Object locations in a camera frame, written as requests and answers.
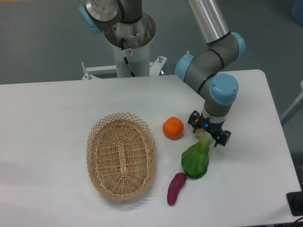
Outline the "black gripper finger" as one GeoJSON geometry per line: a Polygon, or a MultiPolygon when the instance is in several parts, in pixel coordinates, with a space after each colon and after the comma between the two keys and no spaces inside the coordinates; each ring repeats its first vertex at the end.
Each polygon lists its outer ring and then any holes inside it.
{"type": "Polygon", "coordinates": [[[194,110],[192,114],[189,116],[187,122],[189,125],[192,126],[193,133],[196,133],[196,131],[201,128],[199,120],[200,120],[200,113],[197,110],[194,110]]]}
{"type": "Polygon", "coordinates": [[[226,146],[231,136],[231,132],[227,130],[220,129],[218,132],[216,132],[213,135],[213,139],[215,140],[214,147],[217,147],[217,145],[226,146]]]}

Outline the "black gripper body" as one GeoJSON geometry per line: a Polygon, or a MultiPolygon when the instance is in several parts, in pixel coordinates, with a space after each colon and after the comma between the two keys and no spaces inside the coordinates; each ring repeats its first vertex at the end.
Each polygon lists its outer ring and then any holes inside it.
{"type": "Polygon", "coordinates": [[[223,130],[225,117],[214,117],[212,115],[202,113],[199,122],[201,129],[205,130],[213,137],[213,135],[220,129],[223,130]]]}

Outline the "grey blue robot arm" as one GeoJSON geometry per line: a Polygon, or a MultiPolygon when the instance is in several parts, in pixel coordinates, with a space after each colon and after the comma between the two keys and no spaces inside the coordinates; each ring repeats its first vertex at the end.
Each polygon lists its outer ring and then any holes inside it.
{"type": "MultiPolygon", "coordinates": [[[[202,112],[193,112],[188,123],[195,131],[208,132],[216,145],[225,146],[231,133],[222,126],[239,84],[222,70],[241,57],[246,44],[228,29],[216,1],[189,0],[187,4],[208,47],[199,57],[185,54],[175,66],[175,74],[205,101],[202,112]]],[[[151,75],[155,65],[150,64],[149,45],[156,25],[143,12],[140,0],[88,0],[78,13],[93,34],[103,33],[112,45],[118,77],[151,75]]]]}

